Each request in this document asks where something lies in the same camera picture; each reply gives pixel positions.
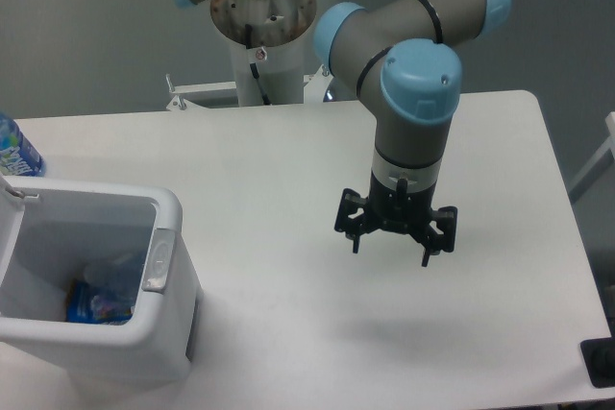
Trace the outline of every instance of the robotic arm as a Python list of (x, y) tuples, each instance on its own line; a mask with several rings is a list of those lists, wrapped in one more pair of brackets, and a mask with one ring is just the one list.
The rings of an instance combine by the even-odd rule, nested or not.
[(509, 11), (510, 0), (399, 0), (375, 12), (339, 4), (321, 18), (316, 54), (377, 119), (369, 195), (345, 189), (335, 221), (355, 253), (376, 229), (410, 234), (423, 266), (454, 250), (457, 209), (431, 208), (461, 89), (447, 45), (490, 32)]
[[(431, 208), (461, 89), (461, 64), (449, 46), (505, 22), (510, 3), (398, 0), (374, 12), (342, 3), (322, 16), (314, 34), (316, 54), (377, 119), (369, 195), (345, 189), (335, 221), (335, 230), (353, 240), (355, 253), (360, 236), (376, 229), (413, 237), (425, 249), (423, 266), (431, 255), (454, 250), (456, 208)], [(302, 88), (280, 72), (282, 79), (262, 84), (257, 64), (266, 57), (265, 46), (288, 44), (308, 29), (314, 0), (213, 0), (211, 14), (227, 38), (248, 51), (261, 46), (249, 58), (251, 93), (262, 98), (255, 104), (270, 102), (267, 91), (277, 87)], [(240, 77), (235, 70), (238, 89)]]

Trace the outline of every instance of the water bottle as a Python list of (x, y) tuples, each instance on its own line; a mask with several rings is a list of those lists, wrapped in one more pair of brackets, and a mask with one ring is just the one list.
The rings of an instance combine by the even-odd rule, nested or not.
[(14, 120), (0, 112), (0, 172), (3, 175), (42, 176), (43, 159)]

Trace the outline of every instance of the black object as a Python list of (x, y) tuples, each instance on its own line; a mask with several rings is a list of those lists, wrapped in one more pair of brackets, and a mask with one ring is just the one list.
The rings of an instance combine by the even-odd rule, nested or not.
[(585, 340), (580, 350), (594, 387), (615, 387), (615, 338)]
[(372, 175), (370, 194), (366, 198), (352, 189), (344, 189), (337, 210), (335, 230), (345, 232), (353, 241), (353, 253), (358, 253), (360, 236), (377, 229), (409, 234), (421, 244), (422, 266), (427, 267), (430, 256), (455, 249), (457, 208), (431, 208), (435, 184), (421, 192), (408, 193), (407, 180), (400, 178), (395, 191), (381, 184)]

